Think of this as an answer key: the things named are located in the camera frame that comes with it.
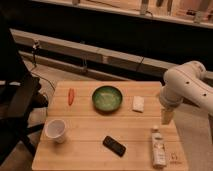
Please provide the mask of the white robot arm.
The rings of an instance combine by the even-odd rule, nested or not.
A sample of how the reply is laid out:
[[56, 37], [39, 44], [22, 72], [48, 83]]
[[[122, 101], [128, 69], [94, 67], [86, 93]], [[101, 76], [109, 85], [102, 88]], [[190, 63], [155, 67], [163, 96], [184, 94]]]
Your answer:
[[174, 116], [174, 109], [183, 99], [196, 104], [213, 116], [213, 87], [203, 82], [206, 68], [199, 61], [190, 61], [168, 69], [163, 76], [165, 85], [159, 93], [163, 106], [161, 123], [168, 125]]

